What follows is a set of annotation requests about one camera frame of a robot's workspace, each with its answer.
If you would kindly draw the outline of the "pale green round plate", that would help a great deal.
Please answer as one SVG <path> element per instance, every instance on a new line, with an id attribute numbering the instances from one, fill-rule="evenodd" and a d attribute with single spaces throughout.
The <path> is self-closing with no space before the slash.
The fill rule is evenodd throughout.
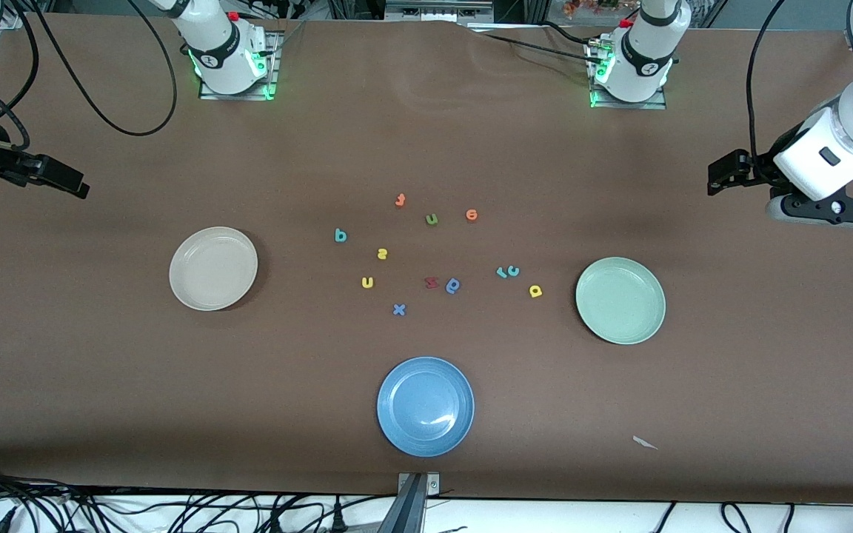
<path id="1" fill-rule="evenodd" d="M 595 336 L 619 345 L 649 340 L 666 320 L 666 293 L 643 264 L 623 257 L 596 260 L 580 274 L 575 306 Z"/>

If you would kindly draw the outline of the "light brown round plate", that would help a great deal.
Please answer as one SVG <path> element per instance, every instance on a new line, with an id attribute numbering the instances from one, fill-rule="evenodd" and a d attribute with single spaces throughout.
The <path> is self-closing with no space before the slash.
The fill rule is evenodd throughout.
<path id="1" fill-rule="evenodd" d="M 234 306 L 258 275 L 254 243 L 233 227 L 207 227 L 193 233 L 173 254 L 170 290 L 181 304 L 201 312 Z"/>

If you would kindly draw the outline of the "orange red decorative object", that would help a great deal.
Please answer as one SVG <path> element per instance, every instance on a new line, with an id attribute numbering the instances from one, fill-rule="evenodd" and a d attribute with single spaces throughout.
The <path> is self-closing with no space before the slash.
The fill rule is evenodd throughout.
<path id="1" fill-rule="evenodd" d="M 579 13 L 603 16 L 626 9 L 627 2 L 629 0 L 563 0 L 561 10 L 569 19 L 578 16 Z"/>

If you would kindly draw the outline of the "brown paper table cover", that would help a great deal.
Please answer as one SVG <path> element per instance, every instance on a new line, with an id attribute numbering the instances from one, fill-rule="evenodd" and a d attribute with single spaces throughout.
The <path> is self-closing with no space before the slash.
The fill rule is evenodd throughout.
<path id="1" fill-rule="evenodd" d="M 145 138 L 99 121 L 35 26 L 17 113 L 91 190 L 0 180 L 0 473 L 363 494 L 432 470 L 456 497 L 853 502 L 853 229 L 772 220 L 764 187 L 706 194 L 747 141 L 754 34 L 688 33 L 651 111 L 590 108 L 570 58 L 443 21 L 294 24 L 274 101 L 203 101 L 155 26 L 179 94 Z M 214 312 L 169 282 L 207 227 L 258 253 Z M 647 341 L 579 317 L 607 257 L 663 286 Z M 377 421 L 386 375 L 423 355 L 476 400 L 439 457 Z"/>

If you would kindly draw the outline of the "blue round plate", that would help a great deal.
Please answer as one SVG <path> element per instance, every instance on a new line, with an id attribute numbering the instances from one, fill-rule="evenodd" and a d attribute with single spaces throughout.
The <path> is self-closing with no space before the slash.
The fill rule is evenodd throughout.
<path id="1" fill-rule="evenodd" d="M 376 401 L 383 435 L 413 457 L 439 457 L 464 441 L 476 415 L 465 374 L 443 358 L 423 355 L 397 364 L 384 378 Z"/>

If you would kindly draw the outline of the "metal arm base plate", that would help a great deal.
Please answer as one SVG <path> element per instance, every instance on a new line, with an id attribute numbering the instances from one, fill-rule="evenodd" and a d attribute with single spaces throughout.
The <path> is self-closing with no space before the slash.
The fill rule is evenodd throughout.
<path id="1" fill-rule="evenodd" d="M 272 101 L 281 68 L 283 33 L 251 27 L 241 34 L 233 53 L 223 61 L 195 53 L 194 70 L 201 80 L 199 98 L 222 101 Z"/>
<path id="2" fill-rule="evenodd" d="M 673 58 L 633 64 L 620 54 L 616 41 L 593 40 L 583 46 L 588 66 L 589 103 L 592 108 L 664 110 L 663 86 Z"/>

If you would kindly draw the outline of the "silver metal frame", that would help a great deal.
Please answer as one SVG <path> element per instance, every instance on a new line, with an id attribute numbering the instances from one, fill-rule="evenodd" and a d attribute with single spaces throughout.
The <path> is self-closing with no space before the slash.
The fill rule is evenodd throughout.
<path id="1" fill-rule="evenodd" d="M 493 24 L 493 0 L 385 0 L 385 21 L 453 21 Z"/>

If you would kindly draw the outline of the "metal bracket with black post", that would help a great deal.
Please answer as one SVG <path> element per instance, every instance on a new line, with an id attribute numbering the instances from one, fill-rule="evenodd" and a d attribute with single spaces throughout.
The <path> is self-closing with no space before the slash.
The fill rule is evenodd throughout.
<path id="1" fill-rule="evenodd" d="M 439 492 L 439 472 L 400 473 L 397 497 L 383 522 L 386 533 L 423 533 L 427 501 Z"/>

